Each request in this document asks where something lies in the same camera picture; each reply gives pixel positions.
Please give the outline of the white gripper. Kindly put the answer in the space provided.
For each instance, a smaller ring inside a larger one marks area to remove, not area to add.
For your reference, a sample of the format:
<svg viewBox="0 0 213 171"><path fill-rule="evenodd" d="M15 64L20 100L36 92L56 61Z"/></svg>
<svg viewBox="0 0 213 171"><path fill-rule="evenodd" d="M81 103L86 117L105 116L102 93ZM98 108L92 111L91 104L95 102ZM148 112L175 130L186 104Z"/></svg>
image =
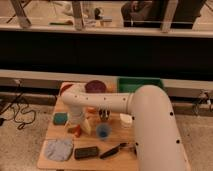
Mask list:
<svg viewBox="0 0 213 171"><path fill-rule="evenodd" d="M82 130L90 135L92 133L92 128L88 119L85 119L85 114L81 107L71 107L69 109L69 122L74 125L79 125L82 122Z"/></svg>

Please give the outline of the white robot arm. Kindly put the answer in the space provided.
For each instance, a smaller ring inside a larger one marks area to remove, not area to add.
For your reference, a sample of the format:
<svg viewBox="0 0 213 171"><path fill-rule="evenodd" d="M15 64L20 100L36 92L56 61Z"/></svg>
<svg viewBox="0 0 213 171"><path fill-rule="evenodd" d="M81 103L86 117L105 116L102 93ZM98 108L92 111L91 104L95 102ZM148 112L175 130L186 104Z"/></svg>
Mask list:
<svg viewBox="0 0 213 171"><path fill-rule="evenodd" d="M160 87L86 93L81 84L71 84L61 89L60 96L70 110L88 106L131 115L139 171L191 171L171 101Z"/></svg>

